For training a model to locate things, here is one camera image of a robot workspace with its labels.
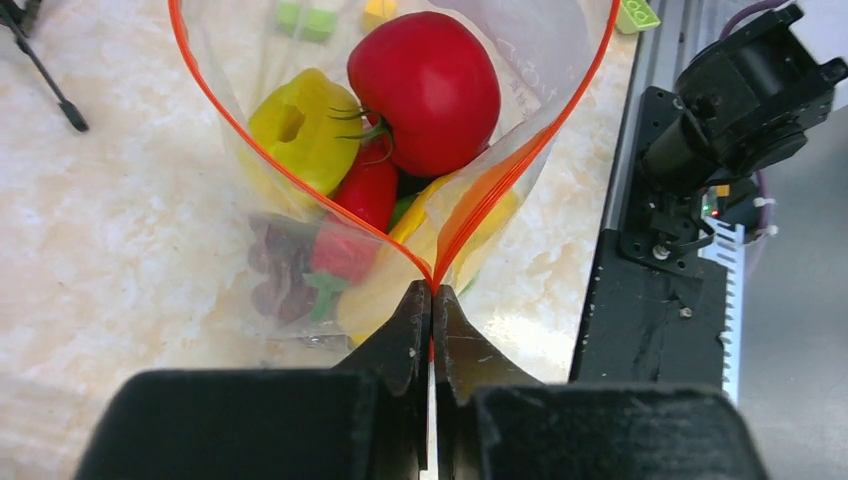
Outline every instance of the green lego block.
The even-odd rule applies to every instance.
[[[301,6],[296,3],[282,2],[277,8],[277,26],[289,35],[294,35],[300,23]],[[317,8],[306,13],[300,38],[308,42],[322,43],[336,31],[338,15]]]
[[[335,12],[313,8],[306,17],[303,39],[310,42],[324,42],[336,31],[338,15]]]
[[[300,5],[296,3],[282,2],[277,8],[277,26],[289,35],[297,29],[300,20]]]
[[[660,17],[646,0],[621,0],[615,22],[619,32],[625,35],[644,32],[658,27],[660,23]]]

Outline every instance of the yellow bell pepper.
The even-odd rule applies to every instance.
[[[444,208],[440,209],[438,204],[452,195],[442,197],[442,192],[434,194],[454,176],[455,174],[450,174],[434,181],[416,198],[389,233],[393,240],[403,243],[412,253],[431,265],[436,258],[439,226],[429,220],[427,210],[445,211],[450,208],[448,205],[441,205]],[[451,187],[461,189],[463,185],[458,183]],[[507,192],[457,254],[447,279],[457,292],[462,291],[482,268],[488,253],[496,244],[496,235],[515,215],[520,204],[515,192]],[[365,281],[345,290],[336,307],[336,321],[350,337],[353,345],[361,345],[388,320],[409,283],[420,278],[421,272],[408,258],[393,246],[384,245]]]
[[[248,128],[279,164],[322,195],[330,195],[353,164],[362,120],[340,120],[359,109],[356,98],[320,70],[309,68],[279,87],[253,113]],[[244,152],[242,167],[266,208],[295,218],[316,203],[261,158]]]

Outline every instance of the orange zipper seal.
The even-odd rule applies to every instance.
[[[527,168],[533,163],[533,160],[539,155],[539,153],[550,143],[551,139],[556,135],[557,131],[559,131],[560,127],[562,127],[565,120],[571,115],[574,111],[574,108],[577,106],[577,103],[586,93],[586,90],[589,88],[589,84],[592,81],[592,78],[597,73],[598,68],[601,66],[601,62],[603,61],[604,54],[606,53],[607,47],[609,46],[610,39],[612,38],[613,30],[615,29],[615,21],[618,16],[618,9],[620,7],[619,1],[614,1],[610,6],[610,16],[607,20],[606,30],[604,31],[604,36],[601,39],[601,44],[598,47],[598,51],[595,53],[595,57],[592,60],[592,64],[589,67],[589,71],[586,72],[586,76],[583,77],[583,81],[580,82],[580,85],[577,87],[577,90],[574,92],[574,95],[571,96],[568,104],[565,106],[562,112],[554,119],[553,122],[548,127],[540,130],[533,138],[530,139],[527,143],[522,145],[515,153],[507,157],[500,164],[492,167],[491,170],[483,174],[477,181],[475,185],[466,192],[465,195],[469,196],[481,196],[480,202],[471,212],[471,214],[465,218],[465,220],[456,228],[456,233],[454,235],[448,236],[444,235],[444,239],[442,238],[441,233],[450,233],[452,228],[445,229],[442,227],[442,232],[439,235],[439,252],[444,252],[444,255],[437,254],[436,256],[436,268],[433,272],[433,280],[436,285],[440,284],[442,280],[445,278],[448,269],[450,268],[451,263],[453,262],[456,255],[462,249],[465,242],[471,237],[471,234],[474,233],[474,230],[480,225],[480,223],[486,218],[486,215],[492,211],[495,204],[504,196],[504,194],[515,185],[515,182],[524,174]],[[487,182],[483,182],[481,180],[487,178],[487,174],[492,172],[493,170],[496,172],[500,172],[500,170],[506,169],[506,173],[500,177],[495,185],[489,189],[489,191],[485,195],[481,195],[480,191],[475,187],[482,187]]]
[[[301,181],[299,178],[294,176],[291,172],[283,168],[282,165],[277,163],[277,161],[268,155],[262,147],[260,147],[254,140],[253,137],[244,129],[242,126],[236,121],[235,118],[227,111],[227,109],[221,104],[215,94],[212,92],[212,89],[209,88],[209,85],[203,79],[203,75],[201,75],[200,70],[197,66],[197,60],[191,53],[191,47],[189,47],[188,43],[188,32],[185,27],[185,22],[182,18],[182,11],[180,9],[181,0],[168,0],[168,12],[171,17],[171,28],[174,31],[174,36],[176,37],[177,47],[180,50],[180,54],[183,57],[183,60],[188,67],[189,73],[197,82],[200,89],[206,95],[212,105],[218,110],[218,113],[230,124],[230,126],[239,134],[239,136],[247,143],[265,162],[267,162],[271,167],[280,172],[281,175],[286,177],[290,182],[296,185],[298,188],[303,190],[312,196],[318,203],[323,205],[327,210],[336,213],[353,224],[359,226],[363,230],[370,232],[372,235],[380,238],[384,242],[394,246],[398,249],[403,255],[409,258],[413,264],[421,271],[422,275],[424,275],[424,279],[430,285],[430,289],[435,293],[438,289],[441,281],[444,279],[445,273],[450,267],[450,263],[453,262],[456,255],[459,253],[459,250],[462,246],[468,241],[468,238],[471,236],[473,231],[480,225],[486,215],[492,210],[494,205],[503,197],[507,190],[512,188],[515,182],[521,177],[521,175],[527,170],[533,160],[539,155],[539,152],[544,149],[544,147],[551,141],[551,139],[556,134],[557,130],[562,126],[565,120],[571,115],[571,112],[577,105],[577,102],[582,98],[583,94],[586,92],[586,89],[589,87],[589,83],[592,78],[595,76],[598,68],[600,67],[601,60],[603,59],[604,53],[606,52],[607,46],[609,45],[610,38],[612,37],[612,31],[615,26],[615,19],[619,8],[619,2],[614,1],[611,5],[610,9],[610,17],[607,23],[606,31],[604,32],[604,37],[601,40],[601,44],[598,48],[598,51],[595,53],[595,58],[592,61],[592,64],[589,68],[589,71],[583,77],[583,81],[580,83],[580,86],[577,88],[577,91],[572,95],[571,100],[566,105],[565,109],[560,112],[557,118],[551,123],[550,126],[543,128],[539,133],[537,133],[533,139],[527,142],[524,146],[519,148],[515,153],[513,153],[507,160],[501,162],[499,165],[509,165],[507,172],[504,176],[502,176],[492,187],[486,195],[483,196],[482,201],[475,207],[475,209],[471,212],[465,221],[463,221],[459,228],[457,229],[456,236],[453,236],[450,241],[445,242],[447,245],[443,250],[442,247],[442,235],[439,236],[439,250],[444,251],[444,256],[440,256],[436,259],[436,268],[434,273],[430,273],[430,268],[426,262],[424,262],[417,255],[412,253],[406,246],[396,242],[391,237],[386,235],[385,233],[377,230],[376,228],[369,225],[367,222],[362,221],[356,215],[353,215],[346,209],[340,207],[338,204],[333,202],[331,199],[325,197],[318,193],[315,189],[313,189],[308,184]],[[501,169],[493,167],[495,172],[500,172]]]

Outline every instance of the marble countertop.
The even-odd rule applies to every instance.
[[[258,366],[282,347],[232,320],[246,299],[219,295],[244,252],[229,173],[210,160],[224,155],[217,114],[179,56],[166,2],[44,3],[33,47],[87,117],[84,135],[0,37],[0,477],[63,477],[134,373]],[[613,38],[463,300],[544,381],[567,377],[634,51],[635,38]],[[507,278],[519,285],[508,303]],[[320,349],[288,355],[329,361]]]

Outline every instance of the cable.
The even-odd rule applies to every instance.
[[[65,95],[62,94],[62,91],[59,89],[59,86],[56,85],[56,82],[53,81],[53,77],[47,72],[47,69],[42,65],[41,60],[35,55],[35,52],[32,51],[32,48],[29,46],[29,42],[26,39],[26,35],[21,31],[18,24],[15,23],[15,19],[12,17],[12,14],[9,13],[9,10],[6,8],[6,5],[0,3],[0,18],[4,20],[4,23],[7,27],[12,30],[12,33],[15,35],[17,39],[18,48],[21,49],[27,56],[29,56],[32,63],[35,64],[35,68],[38,69],[41,76],[47,82],[47,85],[53,90],[53,93],[56,95],[56,98],[59,99],[59,108],[62,109],[62,113],[65,114],[65,117],[68,121],[73,125],[73,127],[79,132],[88,131],[88,124],[85,122],[85,119],[82,117],[82,114],[77,110],[77,107],[74,106],[73,103],[70,102]]]
[[[789,0],[762,0],[757,3],[751,4],[742,10],[740,10],[736,15],[730,17],[727,24],[721,30],[721,33],[718,36],[719,40],[724,40],[733,30],[742,23],[743,20],[750,17],[751,15],[755,15],[761,12],[765,12],[766,10],[774,10],[787,3]],[[768,237],[772,236],[772,232],[777,233],[777,229],[770,228],[773,225],[771,224],[774,216],[774,200],[771,195],[768,193],[768,187],[766,185],[766,176],[762,170],[757,170],[754,174],[757,179],[757,184],[759,184],[760,189],[760,197],[767,200],[765,204],[760,209],[760,221],[757,228],[757,234],[759,235],[754,243],[756,243],[756,250],[754,250],[750,266],[745,269],[745,280],[749,280],[751,278],[751,274],[757,269],[757,266],[760,263],[760,259],[763,256],[763,252],[766,248],[766,240]]]

